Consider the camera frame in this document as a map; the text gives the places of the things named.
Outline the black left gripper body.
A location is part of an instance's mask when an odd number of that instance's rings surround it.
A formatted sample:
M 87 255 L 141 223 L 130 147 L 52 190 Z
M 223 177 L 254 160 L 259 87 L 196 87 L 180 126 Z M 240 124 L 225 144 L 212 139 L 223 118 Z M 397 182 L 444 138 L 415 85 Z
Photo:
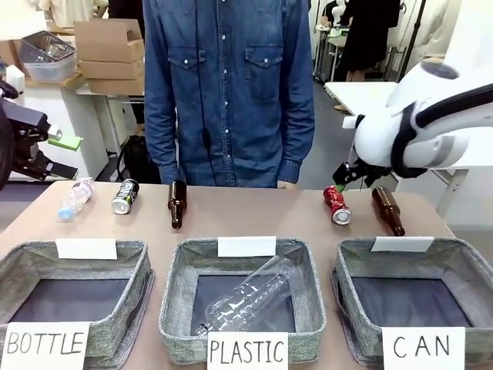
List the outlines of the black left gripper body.
M 14 134 L 12 171 L 27 177 L 44 180 L 48 176 L 48 160 L 38 148 L 48 139 L 49 123 L 46 115 L 32 118 L 9 119 Z

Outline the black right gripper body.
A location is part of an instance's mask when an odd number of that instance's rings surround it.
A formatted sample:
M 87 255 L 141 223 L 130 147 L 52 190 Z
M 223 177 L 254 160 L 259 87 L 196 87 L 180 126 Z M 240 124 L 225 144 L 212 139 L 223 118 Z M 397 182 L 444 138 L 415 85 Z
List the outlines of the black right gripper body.
M 388 167 L 371 165 L 360 157 L 356 159 L 356 168 L 356 172 L 360 177 L 382 178 L 390 174 Z

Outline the small clear water bottle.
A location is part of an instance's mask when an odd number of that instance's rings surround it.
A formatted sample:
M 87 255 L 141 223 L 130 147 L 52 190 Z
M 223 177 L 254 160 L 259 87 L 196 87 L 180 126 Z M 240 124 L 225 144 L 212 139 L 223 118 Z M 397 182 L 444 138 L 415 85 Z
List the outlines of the small clear water bottle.
M 58 219 L 63 222 L 71 221 L 74 216 L 91 199 L 95 181 L 91 177 L 78 179 L 65 195 L 57 212 Z

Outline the red crushed drink can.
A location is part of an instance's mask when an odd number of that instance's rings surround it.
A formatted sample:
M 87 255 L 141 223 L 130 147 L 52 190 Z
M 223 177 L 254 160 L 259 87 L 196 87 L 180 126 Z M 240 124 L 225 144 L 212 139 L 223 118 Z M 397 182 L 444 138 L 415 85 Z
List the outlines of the red crushed drink can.
M 340 226 L 348 225 L 352 219 L 350 208 L 346 205 L 343 194 L 336 186 L 329 186 L 323 191 L 325 204 L 329 207 L 332 221 Z

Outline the brown glass beer bottle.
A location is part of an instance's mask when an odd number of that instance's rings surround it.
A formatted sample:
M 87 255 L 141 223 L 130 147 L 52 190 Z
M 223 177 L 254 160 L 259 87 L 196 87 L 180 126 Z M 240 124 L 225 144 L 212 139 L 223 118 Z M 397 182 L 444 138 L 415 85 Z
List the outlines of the brown glass beer bottle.
M 388 226 L 395 237 L 403 237 L 405 229 L 401 222 L 401 210 L 392 192 L 386 187 L 375 187 L 371 196 L 380 219 Z
M 183 216 L 187 208 L 186 183 L 182 180 L 174 180 L 169 185 L 168 209 L 171 216 L 171 226 L 179 230 L 183 225 Z

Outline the black crushed drink can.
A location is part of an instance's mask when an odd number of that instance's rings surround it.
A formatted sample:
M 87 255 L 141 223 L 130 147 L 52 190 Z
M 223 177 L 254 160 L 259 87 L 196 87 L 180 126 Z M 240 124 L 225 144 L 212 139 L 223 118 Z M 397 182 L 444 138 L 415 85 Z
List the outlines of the black crushed drink can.
M 112 199 L 112 212 L 117 215 L 126 215 L 135 202 L 139 192 L 139 183 L 133 179 L 126 179 L 119 185 L 116 195 Z

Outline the grey fabric basket labelled can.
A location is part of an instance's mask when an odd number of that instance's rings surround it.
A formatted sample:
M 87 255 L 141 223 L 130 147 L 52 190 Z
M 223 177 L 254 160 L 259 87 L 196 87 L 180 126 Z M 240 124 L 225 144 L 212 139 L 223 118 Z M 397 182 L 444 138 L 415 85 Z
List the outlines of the grey fabric basket labelled can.
M 372 252 L 374 239 L 337 246 L 332 287 L 347 347 L 383 370 L 383 327 L 463 327 L 465 363 L 493 363 L 493 266 L 460 239 L 425 253 Z

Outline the white cabinet desk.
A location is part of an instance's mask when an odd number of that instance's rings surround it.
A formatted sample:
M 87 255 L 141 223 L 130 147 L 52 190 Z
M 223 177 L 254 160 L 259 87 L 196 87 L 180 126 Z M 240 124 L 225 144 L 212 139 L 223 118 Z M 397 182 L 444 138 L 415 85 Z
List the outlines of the white cabinet desk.
M 116 109 L 103 96 L 91 94 L 81 73 L 64 82 L 36 82 L 25 77 L 25 91 L 17 102 L 45 113 L 49 123 L 63 133 L 83 138 L 76 151 L 40 143 L 39 149 L 47 157 L 76 167 L 79 177 L 117 180 L 116 145 L 126 139 L 125 120 L 118 115 L 109 118 Z

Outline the white side table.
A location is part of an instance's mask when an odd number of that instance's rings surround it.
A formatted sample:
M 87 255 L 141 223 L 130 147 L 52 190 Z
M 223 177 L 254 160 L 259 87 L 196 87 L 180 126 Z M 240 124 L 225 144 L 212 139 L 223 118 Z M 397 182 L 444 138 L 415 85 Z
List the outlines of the white side table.
M 358 115 L 384 106 L 396 86 L 395 82 L 327 82 L 326 93 L 343 104 L 350 114 Z M 446 185 L 436 211 L 445 217 L 455 194 L 472 169 L 493 167 L 493 128 L 478 127 L 453 132 L 461 139 L 468 139 L 463 156 L 449 167 L 438 167 L 432 173 Z

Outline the clear plastic storage bin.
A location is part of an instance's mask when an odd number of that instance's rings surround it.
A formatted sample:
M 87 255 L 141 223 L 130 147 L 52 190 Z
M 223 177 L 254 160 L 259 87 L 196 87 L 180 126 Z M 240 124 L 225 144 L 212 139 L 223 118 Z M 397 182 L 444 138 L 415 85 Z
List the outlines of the clear plastic storage bin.
M 70 55 L 57 62 L 25 63 L 30 78 L 36 82 L 64 82 L 76 73 L 77 59 Z

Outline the open cardboard box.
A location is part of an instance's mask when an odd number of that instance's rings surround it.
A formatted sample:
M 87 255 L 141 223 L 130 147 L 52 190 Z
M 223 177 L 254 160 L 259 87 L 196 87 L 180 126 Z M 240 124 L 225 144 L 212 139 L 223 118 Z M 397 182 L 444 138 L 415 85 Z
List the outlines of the open cardboard box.
M 143 59 L 144 41 L 135 19 L 93 18 L 75 22 L 73 29 L 81 61 L 131 63 Z

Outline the background white desk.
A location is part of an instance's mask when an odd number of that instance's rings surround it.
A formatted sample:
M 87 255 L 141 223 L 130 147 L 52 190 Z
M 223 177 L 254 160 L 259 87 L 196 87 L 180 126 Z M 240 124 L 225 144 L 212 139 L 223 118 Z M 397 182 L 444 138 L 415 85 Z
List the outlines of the background white desk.
M 314 79 L 321 84 L 334 80 L 335 70 L 342 55 L 349 28 L 316 26 L 319 36 L 314 62 Z

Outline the person in denim shirt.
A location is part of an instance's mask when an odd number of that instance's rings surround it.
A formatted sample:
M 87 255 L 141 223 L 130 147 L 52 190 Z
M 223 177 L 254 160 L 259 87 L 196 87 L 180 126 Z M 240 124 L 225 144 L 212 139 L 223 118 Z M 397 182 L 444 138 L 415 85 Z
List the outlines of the person in denim shirt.
M 143 0 L 146 144 L 162 183 L 297 184 L 315 130 L 307 0 Z

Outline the paper label reading bottle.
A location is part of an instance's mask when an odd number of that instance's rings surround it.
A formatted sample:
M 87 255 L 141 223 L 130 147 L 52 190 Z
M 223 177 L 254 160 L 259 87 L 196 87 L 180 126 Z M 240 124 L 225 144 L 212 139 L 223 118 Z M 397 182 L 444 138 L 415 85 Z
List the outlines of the paper label reading bottle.
M 90 323 L 12 322 L 0 370 L 83 370 Z

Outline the paper label reading plastic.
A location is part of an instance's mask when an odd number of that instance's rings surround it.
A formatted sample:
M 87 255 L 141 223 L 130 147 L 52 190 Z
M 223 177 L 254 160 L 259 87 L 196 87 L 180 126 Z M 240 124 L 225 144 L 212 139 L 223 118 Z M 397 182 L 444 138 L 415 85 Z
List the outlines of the paper label reading plastic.
M 207 370 L 288 370 L 287 332 L 211 331 Z

